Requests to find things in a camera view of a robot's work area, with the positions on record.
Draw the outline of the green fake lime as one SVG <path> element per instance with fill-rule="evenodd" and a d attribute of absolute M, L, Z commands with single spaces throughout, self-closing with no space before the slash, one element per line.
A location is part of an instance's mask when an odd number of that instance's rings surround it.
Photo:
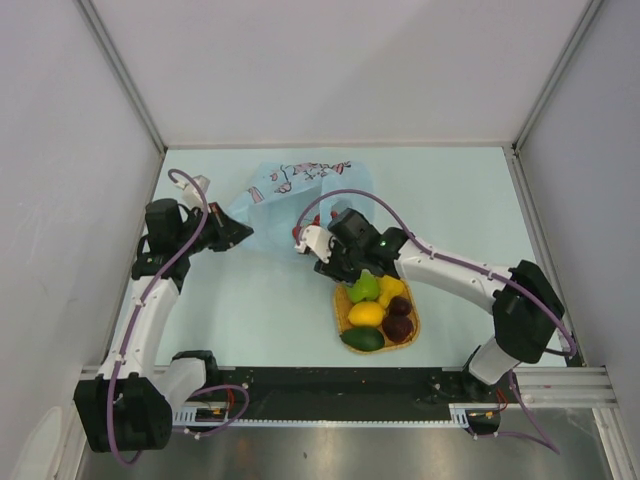
<path fill-rule="evenodd" d="M 364 301 L 376 301 L 380 295 L 377 279 L 368 271 L 362 271 L 360 278 L 346 288 L 349 300 L 356 304 Z"/>

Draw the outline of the red cherry tomato bunch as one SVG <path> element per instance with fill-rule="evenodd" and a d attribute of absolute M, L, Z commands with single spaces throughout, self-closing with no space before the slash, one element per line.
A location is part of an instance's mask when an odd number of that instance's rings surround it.
<path fill-rule="evenodd" d="M 301 231 L 304 231 L 309 226 L 319 226 L 321 217 L 319 214 L 316 214 L 311 220 L 306 219 L 300 225 L 296 225 L 292 229 L 292 236 L 295 240 L 298 240 L 301 235 Z"/>

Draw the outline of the yellow fake lemon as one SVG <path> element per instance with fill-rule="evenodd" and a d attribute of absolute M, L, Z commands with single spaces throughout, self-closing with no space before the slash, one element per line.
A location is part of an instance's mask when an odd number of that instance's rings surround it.
<path fill-rule="evenodd" d="M 393 298 L 403 294 L 404 282 L 388 275 L 377 277 L 376 280 L 379 288 L 377 302 L 383 309 L 387 309 Z"/>
<path fill-rule="evenodd" d="M 375 301 L 360 302 L 353 305 L 347 314 L 347 320 L 355 327 L 379 327 L 386 310 Z"/>

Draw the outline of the woven bamboo tray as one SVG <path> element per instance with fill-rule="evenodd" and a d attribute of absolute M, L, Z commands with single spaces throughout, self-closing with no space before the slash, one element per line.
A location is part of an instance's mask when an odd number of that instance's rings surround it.
<path fill-rule="evenodd" d="M 374 354 L 406 348 L 414 343 L 421 332 L 421 321 L 408 283 L 404 280 L 403 290 L 392 298 L 402 299 L 411 306 L 406 315 L 393 315 L 392 304 L 381 317 L 381 322 L 374 326 L 369 324 L 354 325 L 349 314 L 356 308 L 360 311 L 361 303 L 354 304 L 347 294 L 344 285 L 338 285 L 333 295 L 333 309 L 337 331 L 342 343 L 352 352 Z"/>

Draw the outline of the light blue plastic bag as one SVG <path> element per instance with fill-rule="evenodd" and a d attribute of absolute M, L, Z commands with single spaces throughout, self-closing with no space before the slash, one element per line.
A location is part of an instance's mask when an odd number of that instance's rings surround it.
<path fill-rule="evenodd" d="M 242 247 L 279 260 L 298 261 L 302 256 L 294 249 L 297 225 L 326 227 L 347 208 L 368 218 L 374 214 L 374 202 L 355 194 L 340 193 L 316 205 L 312 201 L 331 191 L 371 193 L 373 187 L 371 173 L 361 162 L 262 163 L 232 201 L 228 214 L 254 230 Z"/>

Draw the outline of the dark red fake plum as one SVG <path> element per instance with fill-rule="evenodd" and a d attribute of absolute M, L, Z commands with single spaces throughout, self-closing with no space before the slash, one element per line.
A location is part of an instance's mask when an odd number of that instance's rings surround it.
<path fill-rule="evenodd" d="M 414 332 L 413 322 L 407 316 L 387 316 L 381 326 L 386 337 L 395 344 L 404 343 Z"/>
<path fill-rule="evenodd" d="M 411 301 L 402 296 L 395 296 L 389 302 L 388 313 L 392 316 L 408 316 L 412 311 Z"/>

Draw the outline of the dark green fake avocado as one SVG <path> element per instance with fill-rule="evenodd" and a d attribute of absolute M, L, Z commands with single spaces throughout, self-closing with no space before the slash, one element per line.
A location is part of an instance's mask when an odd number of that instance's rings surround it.
<path fill-rule="evenodd" d="M 340 335 L 340 339 L 347 346 L 363 352 L 377 351 L 385 346 L 383 334 L 373 327 L 354 327 L 345 330 Z"/>

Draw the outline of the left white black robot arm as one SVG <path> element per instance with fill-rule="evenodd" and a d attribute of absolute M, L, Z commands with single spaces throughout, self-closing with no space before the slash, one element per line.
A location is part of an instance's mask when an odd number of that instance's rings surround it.
<path fill-rule="evenodd" d="M 187 207 L 171 198 L 147 204 L 145 224 L 131 270 L 128 321 L 95 377 L 79 381 L 74 392 L 89 446 L 97 453 L 160 450 L 183 403 L 219 392 L 222 376 L 211 351 L 179 352 L 161 374 L 156 356 L 191 256 L 206 249 L 225 252 L 253 233 L 217 203 Z"/>

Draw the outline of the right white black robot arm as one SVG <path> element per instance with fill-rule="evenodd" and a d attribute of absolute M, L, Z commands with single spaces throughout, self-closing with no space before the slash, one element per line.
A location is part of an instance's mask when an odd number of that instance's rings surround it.
<path fill-rule="evenodd" d="M 537 363 L 562 327 L 564 306 L 543 271 L 526 260 L 492 268 L 426 246 L 404 228 L 379 232 L 354 209 L 327 227 L 305 227 L 298 248 L 314 253 L 316 272 L 336 282 L 352 285 L 367 271 L 439 288 L 489 313 L 494 333 L 461 376 L 462 391 L 473 401 L 486 400 L 517 365 Z"/>

